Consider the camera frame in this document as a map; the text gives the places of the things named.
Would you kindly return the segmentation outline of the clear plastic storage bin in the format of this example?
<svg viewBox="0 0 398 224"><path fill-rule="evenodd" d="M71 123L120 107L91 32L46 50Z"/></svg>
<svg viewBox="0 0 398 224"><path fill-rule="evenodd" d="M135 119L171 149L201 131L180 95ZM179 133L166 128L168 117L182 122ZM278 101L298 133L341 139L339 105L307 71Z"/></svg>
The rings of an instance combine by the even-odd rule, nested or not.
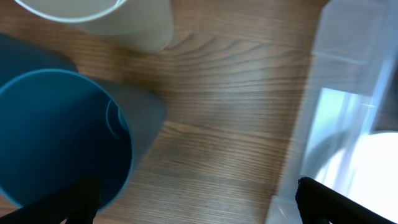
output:
<svg viewBox="0 0 398 224"><path fill-rule="evenodd" d="M397 132L397 0L332 0L323 8L313 62L267 223L300 223L295 192L339 149L338 175L360 138Z"/></svg>

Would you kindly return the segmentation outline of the pink plate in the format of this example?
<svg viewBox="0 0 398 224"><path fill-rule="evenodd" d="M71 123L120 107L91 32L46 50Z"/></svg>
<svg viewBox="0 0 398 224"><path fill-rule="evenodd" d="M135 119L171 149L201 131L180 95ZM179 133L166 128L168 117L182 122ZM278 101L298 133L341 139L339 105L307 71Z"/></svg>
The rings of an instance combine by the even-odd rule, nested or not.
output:
<svg viewBox="0 0 398 224"><path fill-rule="evenodd" d="M360 138L349 162L352 177L338 175L344 154L345 148L341 148L327 159L315 180L331 189L339 180L348 184L340 194L397 223L397 132Z"/></svg>

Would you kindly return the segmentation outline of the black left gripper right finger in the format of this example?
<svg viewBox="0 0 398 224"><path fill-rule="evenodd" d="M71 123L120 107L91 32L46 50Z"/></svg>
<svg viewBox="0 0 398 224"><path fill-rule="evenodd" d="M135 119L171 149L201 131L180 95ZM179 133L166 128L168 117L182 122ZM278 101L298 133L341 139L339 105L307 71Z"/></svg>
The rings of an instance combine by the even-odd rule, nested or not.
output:
<svg viewBox="0 0 398 224"><path fill-rule="evenodd" d="M394 224L309 177L298 180L295 201L303 224Z"/></svg>

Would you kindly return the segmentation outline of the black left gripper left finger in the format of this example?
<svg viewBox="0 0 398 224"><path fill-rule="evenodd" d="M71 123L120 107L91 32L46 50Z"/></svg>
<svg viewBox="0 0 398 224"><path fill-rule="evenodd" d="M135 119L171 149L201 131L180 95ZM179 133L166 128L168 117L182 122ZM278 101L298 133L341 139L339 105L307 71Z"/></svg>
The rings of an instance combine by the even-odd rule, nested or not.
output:
<svg viewBox="0 0 398 224"><path fill-rule="evenodd" d="M87 177L1 217L1 224L92 224L100 207L100 183Z"/></svg>

